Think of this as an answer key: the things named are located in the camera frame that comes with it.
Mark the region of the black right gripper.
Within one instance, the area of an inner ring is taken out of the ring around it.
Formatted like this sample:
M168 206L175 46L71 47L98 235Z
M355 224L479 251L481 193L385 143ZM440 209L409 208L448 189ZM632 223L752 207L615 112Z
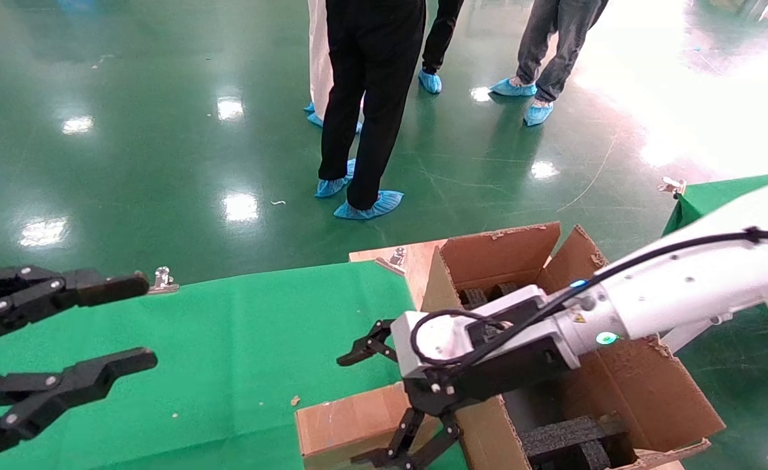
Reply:
M392 334L393 319L380 319L365 336L355 339L351 350L337 358L341 367L350 367L376 354L397 362L395 348L386 344ZM453 394L446 387L432 392L426 378L405 379L410 407L404 412L389 444L351 457L351 464L371 464L374 468L427 469L459 441L462 431L455 411L486 401L524 386L551 380L568 372L555 343L532 343L471 366L452 381ZM423 420L434 416L440 428L416 451Z

